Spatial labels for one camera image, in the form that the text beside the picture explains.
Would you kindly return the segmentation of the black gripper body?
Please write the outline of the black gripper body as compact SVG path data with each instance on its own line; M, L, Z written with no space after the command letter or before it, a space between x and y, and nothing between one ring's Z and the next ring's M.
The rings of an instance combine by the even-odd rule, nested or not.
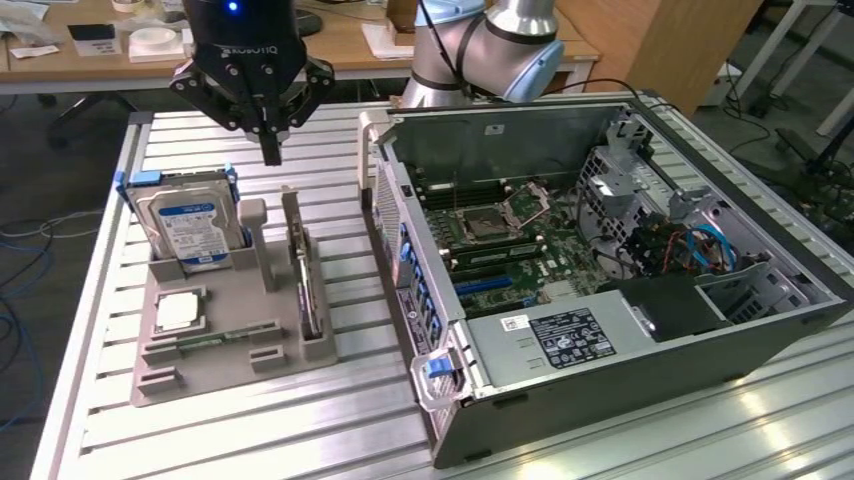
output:
M289 1L185 1L183 7L193 38L191 60L204 72L225 64L244 69L249 90L264 104L271 131L273 63L295 62L299 74L307 60L293 4Z

